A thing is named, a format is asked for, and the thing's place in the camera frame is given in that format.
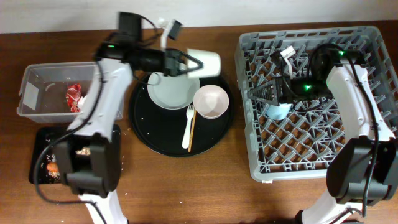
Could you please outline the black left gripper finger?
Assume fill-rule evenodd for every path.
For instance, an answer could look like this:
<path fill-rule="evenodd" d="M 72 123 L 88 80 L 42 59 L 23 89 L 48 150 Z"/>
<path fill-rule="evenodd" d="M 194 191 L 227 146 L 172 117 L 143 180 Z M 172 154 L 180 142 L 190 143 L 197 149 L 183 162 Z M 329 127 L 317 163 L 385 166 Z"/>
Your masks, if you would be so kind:
<path fill-rule="evenodd" d="M 195 58 L 194 56 L 183 52 L 181 50 L 178 51 L 180 54 L 180 58 L 178 60 L 178 65 L 179 67 L 202 67 L 203 66 L 203 62 L 197 58 Z"/>
<path fill-rule="evenodd" d="M 180 75 L 188 75 L 189 73 L 199 71 L 199 70 L 201 70 L 202 68 L 203 68 L 203 67 L 200 67 L 200 66 L 198 66 L 198 67 L 192 67 L 192 68 L 189 68 L 189 67 L 179 67 L 179 68 L 177 69 L 177 76 L 180 76 Z"/>

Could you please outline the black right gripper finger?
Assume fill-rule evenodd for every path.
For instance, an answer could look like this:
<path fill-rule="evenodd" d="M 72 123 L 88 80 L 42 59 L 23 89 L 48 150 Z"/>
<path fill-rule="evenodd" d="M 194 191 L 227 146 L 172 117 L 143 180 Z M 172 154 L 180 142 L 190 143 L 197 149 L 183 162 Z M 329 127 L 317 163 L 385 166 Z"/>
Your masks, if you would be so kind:
<path fill-rule="evenodd" d="M 271 79 L 250 90 L 250 95 L 277 95 L 280 78 Z"/>
<path fill-rule="evenodd" d="M 273 94 L 259 94 L 248 95 L 248 98 L 256 101 L 260 101 L 267 104 L 279 104 L 278 98 Z"/>

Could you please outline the cream plastic cup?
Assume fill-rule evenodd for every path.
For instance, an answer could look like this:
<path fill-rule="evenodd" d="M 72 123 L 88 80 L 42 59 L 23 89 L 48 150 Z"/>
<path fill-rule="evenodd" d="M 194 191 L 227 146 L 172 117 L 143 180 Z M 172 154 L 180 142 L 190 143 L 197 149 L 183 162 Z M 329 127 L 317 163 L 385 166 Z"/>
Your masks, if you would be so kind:
<path fill-rule="evenodd" d="M 203 63 L 202 68 L 193 72 L 188 72 L 188 78 L 208 78 L 220 75 L 221 57 L 218 53 L 198 49 L 187 49 L 187 54 Z"/>

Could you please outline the light blue plastic cup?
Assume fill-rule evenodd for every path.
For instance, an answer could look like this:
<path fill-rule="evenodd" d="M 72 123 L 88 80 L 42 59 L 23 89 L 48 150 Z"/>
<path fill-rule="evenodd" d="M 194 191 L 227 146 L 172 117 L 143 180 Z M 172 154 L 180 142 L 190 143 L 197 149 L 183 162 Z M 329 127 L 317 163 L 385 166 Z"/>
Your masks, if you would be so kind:
<path fill-rule="evenodd" d="M 269 105 L 266 115 L 272 120 L 283 120 L 287 117 L 292 105 L 287 103 L 282 103 L 279 106 Z"/>

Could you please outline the grey round plate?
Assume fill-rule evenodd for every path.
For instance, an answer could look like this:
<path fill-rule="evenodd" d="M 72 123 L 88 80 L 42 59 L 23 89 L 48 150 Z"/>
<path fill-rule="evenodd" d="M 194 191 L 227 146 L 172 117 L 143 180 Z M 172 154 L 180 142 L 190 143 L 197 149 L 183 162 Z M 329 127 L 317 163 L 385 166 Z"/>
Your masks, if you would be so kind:
<path fill-rule="evenodd" d="M 150 99 L 159 107 L 167 110 L 182 109 L 193 103 L 193 97 L 200 88 L 198 78 L 186 75 L 177 77 L 152 73 L 147 81 Z"/>

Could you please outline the pink bowl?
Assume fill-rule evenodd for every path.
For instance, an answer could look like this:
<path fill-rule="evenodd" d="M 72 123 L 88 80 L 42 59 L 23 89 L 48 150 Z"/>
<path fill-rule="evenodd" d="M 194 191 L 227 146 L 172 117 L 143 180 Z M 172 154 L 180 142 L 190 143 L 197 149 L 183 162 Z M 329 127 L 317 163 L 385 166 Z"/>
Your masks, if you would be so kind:
<path fill-rule="evenodd" d="M 206 119 L 219 118 L 226 112 L 229 103 L 227 92 L 217 85 L 205 85 L 193 97 L 194 108 Z"/>

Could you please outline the white plastic fork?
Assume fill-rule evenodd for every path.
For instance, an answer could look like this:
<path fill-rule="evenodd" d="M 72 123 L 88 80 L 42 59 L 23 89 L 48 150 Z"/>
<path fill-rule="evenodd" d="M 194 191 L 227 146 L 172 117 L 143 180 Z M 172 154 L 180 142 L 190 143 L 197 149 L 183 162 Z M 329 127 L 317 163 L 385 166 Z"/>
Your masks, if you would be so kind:
<path fill-rule="evenodd" d="M 185 132 L 184 132 L 183 140 L 182 140 L 182 147 L 184 149 L 187 149 L 189 146 L 190 130 L 191 130 L 191 124 L 192 124 L 194 112 L 195 112 L 194 106 L 192 104 L 190 104 L 187 107 L 187 112 L 186 112 L 187 123 L 186 123 Z"/>

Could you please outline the wooden chopstick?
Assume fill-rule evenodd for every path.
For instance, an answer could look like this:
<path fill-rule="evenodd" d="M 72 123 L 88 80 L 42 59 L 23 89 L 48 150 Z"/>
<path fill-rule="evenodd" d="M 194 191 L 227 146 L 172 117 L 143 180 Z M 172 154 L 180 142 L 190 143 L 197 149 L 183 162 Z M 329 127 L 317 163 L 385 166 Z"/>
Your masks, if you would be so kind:
<path fill-rule="evenodd" d="M 197 116 L 197 111 L 194 109 L 194 114 L 193 114 L 193 119 L 192 119 L 192 127 L 190 130 L 190 140 L 189 140 L 189 145 L 188 145 L 188 153 L 191 153 L 192 151 L 192 141 L 193 141 L 193 133 L 194 133 L 194 128 L 195 128 L 195 120 Z"/>

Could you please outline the red snack wrapper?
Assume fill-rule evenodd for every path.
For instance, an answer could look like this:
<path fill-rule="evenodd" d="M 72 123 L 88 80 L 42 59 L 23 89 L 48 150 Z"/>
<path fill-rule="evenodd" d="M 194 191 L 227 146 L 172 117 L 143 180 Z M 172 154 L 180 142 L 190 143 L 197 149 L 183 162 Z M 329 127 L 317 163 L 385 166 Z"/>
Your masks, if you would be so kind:
<path fill-rule="evenodd" d="M 81 98 L 81 85 L 77 83 L 68 86 L 65 98 L 67 100 L 67 105 L 72 113 L 80 112 L 78 102 Z"/>

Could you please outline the orange carrot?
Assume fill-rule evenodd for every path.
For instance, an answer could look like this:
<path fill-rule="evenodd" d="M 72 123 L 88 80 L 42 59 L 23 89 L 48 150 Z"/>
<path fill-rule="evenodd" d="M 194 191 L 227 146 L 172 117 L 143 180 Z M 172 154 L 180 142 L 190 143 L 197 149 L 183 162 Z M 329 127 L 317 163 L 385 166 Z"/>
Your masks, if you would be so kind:
<path fill-rule="evenodd" d="M 47 170 L 52 174 L 52 175 L 59 175 L 59 169 L 58 165 L 56 162 L 49 162 L 47 164 Z"/>

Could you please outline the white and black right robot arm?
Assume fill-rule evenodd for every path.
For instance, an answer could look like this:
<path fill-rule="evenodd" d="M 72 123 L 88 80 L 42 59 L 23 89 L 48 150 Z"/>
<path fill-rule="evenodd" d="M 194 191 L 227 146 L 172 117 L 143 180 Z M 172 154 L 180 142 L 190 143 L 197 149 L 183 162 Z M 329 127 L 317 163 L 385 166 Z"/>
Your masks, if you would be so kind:
<path fill-rule="evenodd" d="M 326 172 L 327 189 L 296 223 L 343 223 L 350 215 L 389 200 L 397 190 L 397 138 L 383 120 L 368 82 L 363 54 L 325 43 L 315 47 L 307 76 L 273 78 L 248 98 L 281 106 L 332 96 L 345 131 L 345 145 Z"/>

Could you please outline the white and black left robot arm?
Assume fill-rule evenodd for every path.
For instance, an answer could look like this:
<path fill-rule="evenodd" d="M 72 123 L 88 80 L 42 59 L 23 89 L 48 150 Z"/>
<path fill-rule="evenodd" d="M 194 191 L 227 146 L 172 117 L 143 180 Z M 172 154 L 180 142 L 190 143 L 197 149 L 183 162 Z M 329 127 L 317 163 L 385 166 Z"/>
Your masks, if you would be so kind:
<path fill-rule="evenodd" d="M 108 35 L 93 56 L 93 75 L 80 114 L 53 147 L 60 181 L 84 203 L 94 223 L 127 223 L 116 187 L 121 176 L 120 142 L 113 139 L 118 106 L 134 72 L 160 72 L 177 77 L 203 68 L 203 62 L 166 47 L 181 23 L 170 21 L 162 33 L 143 40 L 144 16 L 120 12 L 118 31 Z"/>

